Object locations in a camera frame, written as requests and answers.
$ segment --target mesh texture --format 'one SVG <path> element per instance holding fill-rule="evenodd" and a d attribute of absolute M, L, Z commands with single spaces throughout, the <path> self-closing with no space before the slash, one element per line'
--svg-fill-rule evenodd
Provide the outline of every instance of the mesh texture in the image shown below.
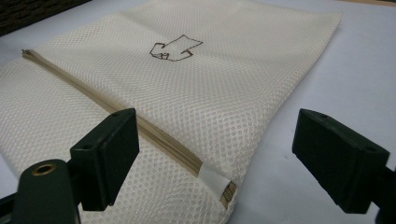
<path fill-rule="evenodd" d="M 107 100 L 134 107 L 239 187 L 266 124 L 320 56 L 339 21 L 340 14 L 251 1 L 149 1 L 35 50 Z M 171 62 L 149 54 L 156 43 L 169 44 L 183 35 L 203 42 L 190 49 L 190 57 Z M 185 43 L 174 42 L 166 50 L 185 49 Z M 0 148 L 19 171 L 49 154 L 65 158 L 64 152 L 106 116 L 85 96 L 31 66 L 11 63 L 0 73 L 0 85 L 8 87 L 0 89 Z M 26 74 L 35 78 L 26 79 Z M 48 80 L 36 79 L 44 75 Z M 54 112 L 42 108 L 56 107 L 60 114 L 46 122 L 35 118 L 25 132 L 23 122 L 32 119 L 22 113 L 27 106 L 40 118 Z M 23 119 L 7 121 L 13 113 Z M 39 129 L 39 136 L 34 129 Z M 45 141 L 48 136 L 62 138 L 61 146 Z M 142 152 L 115 206 L 104 213 L 82 213 L 84 222 L 224 223 L 228 219 L 234 201 L 224 210 L 196 178 L 159 149 L 144 140 L 140 143 Z M 50 152 L 37 153 L 37 149 Z"/>

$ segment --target white mesh fabric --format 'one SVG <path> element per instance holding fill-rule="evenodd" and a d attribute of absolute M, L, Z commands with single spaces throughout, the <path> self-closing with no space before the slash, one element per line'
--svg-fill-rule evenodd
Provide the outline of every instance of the white mesh fabric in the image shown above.
<path fill-rule="evenodd" d="M 150 1 L 36 51 L 111 101 L 135 107 L 239 186 L 265 124 L 339 20 L 250 1 Z M 149 54 L 182 35 L 203 42 L 190 58 Z"/>
<path fill-rule="evenodd" d="M 150 1 L 61 35 L 36 51 L 109 100 L 135 107 L 139 115 L 239 187 L 266 124 L 319 57 L 339 20 L 339 14 L 250 1 Z M 156 43 L 168 44 L 182 35 L 203 42 L 191 49 L 189 58 L 170 62 L 149 54 Z M 170 51 L 182 47 L 176 44 Z M 12 76 L 17 69 L 24 76 L 50 75 L 31 64 L 18 66 L 0 71 L 0 148 L 21 171 L 33 159 L 46 159 L 55 151 L 63 154 L 54 157 L 68 158 L 67 149 L 106 112 L 66 84 L 58 86 L 61 80 L 55 77 L 45 81 Z M 18 85 L 30 93 L 14 90 Z M 70 104 L 74 110 L 61 109 Z M 49 128 L 35 118 L 26 132 L 22 121 L 32 116 L 21 108 L 27 105 L 35 116 L 48 115 L 40 108 L 59 107 L 60 116 L 45 120 Z M 23 119 L 7 121 L 14 111 Z M 80 119 L 71 119 L 80 113 Z M 67 128 L 58 131 L 59 126 Z M 33 129 L 45 134 L 32 135 Z M 45 140 L 47 134 L 62 138 L 62 146 L 51 145 Z M 20 142 L 15 145 L 17 137 Z M 30 146 L 34 142 L 43 144 Z M 140 143 L 142 152 L 115 206 L 104 213 L 82 213 L 84 222 L 224 223 L 228 219 L 234 201 L 225 211 L 196 178 L 159 149 Z M 41 149 L 49 151 L 35 153 Z"/>

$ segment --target beige zipper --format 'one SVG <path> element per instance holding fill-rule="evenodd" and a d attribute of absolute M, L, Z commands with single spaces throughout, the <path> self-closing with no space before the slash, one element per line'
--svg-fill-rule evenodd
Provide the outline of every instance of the beige zipper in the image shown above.
<path fill-rule="evenodd" d="M 62 68 L 49 62 L 47 59 L 42 57 L 40 54 L 31 49 L 25 49 L 22 51 L 23 58 L 31 60 L 44 68 L 51 71 L 52 74 L 61 78 L 65 82 L 69 83 L 77 90 L 85 94 L 87 97 L 99 104 L 103 109 L 109 113 L 114 113 L 119 110 L 127 108 L 125 105 L 118 104 L 108 100 L 103 94 L 95 89 L 91 88 L 87 84 L 79 81 L 77 78 L 71 76 L 65 72 Z M 139 135 L 149 141 L 152 145 L 160 149 L 163 153 L 168 155 L 174 161 L 183 166 L 193 176 L 198 177 L 203 162 L 196 157 L 188 148 L 180 144 L 175 138 L 167 134 L 157 126 L 153 125 L 146 119 L 136 115 L 137 128 Z M 220 201 L 225 208 L 228 208 L 228 203 L 232 200 L 233 195 L 236 192 L 236 185 L 231 182 L 224 190 Z"/>

